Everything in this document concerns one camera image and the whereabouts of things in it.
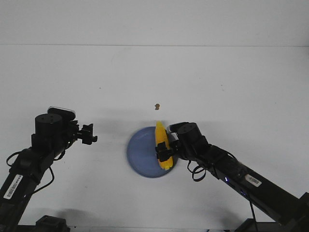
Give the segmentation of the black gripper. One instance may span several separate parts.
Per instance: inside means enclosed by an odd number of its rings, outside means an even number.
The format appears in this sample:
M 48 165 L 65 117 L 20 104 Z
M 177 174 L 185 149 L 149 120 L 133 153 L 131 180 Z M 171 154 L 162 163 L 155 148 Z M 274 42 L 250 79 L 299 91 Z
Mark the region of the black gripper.
M 179 157 L 181 153 L 181 143 L 176 133 L 168 133 L 169 147 L 165 142 L 158 143 L 155 147 L 156 157 L 159 161 L 167 161 L 170 157 Z
M 98 141 L 98 137 L 93 135 L 94 124 L 83 125 L 81 129 L 81 140 L 83 144 L 92 145 Z M 78 139 L 79 132 L 78 120 L 70 121 L 65 128 L 65 142 L 67 145 L 72 145 Z

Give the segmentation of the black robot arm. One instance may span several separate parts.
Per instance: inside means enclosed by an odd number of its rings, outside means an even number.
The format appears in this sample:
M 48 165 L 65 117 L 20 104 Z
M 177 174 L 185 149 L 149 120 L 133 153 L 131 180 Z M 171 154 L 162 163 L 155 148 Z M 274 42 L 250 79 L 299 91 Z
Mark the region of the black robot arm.
M 60 160 L 74 142 L 91 145 L 98 138 L 93 124 L 79 126 L 72 111 L 50 109 L 35 117 L 35 132 L 31 146 L 15 152 L 9 174 L 0 189 L 0 230 L 15 232 L 31 199 L 40 191 L 37 187 L 54 161 Z
M 176 156 L 196 162 L 279 225 L 281 232 L 309 230 L 309 194 L 297 198 L 242 164 L 230 152 L 208 143 L 194 122 L 155 126 L 156 158 L 162 164 Z

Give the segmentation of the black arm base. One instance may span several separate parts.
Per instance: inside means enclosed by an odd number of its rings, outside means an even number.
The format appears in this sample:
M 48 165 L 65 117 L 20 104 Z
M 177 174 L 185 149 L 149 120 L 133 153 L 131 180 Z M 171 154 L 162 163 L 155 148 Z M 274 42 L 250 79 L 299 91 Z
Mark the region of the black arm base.
M 235 232 L 279 232 L 281 226 L 276 222 L 255 222 L 253 218 L 246 219 Z
M 19 225 L 17 220 L 0 222 L 1 232 L 70 232 L 64 218 L 45 215 L 35 225 Z

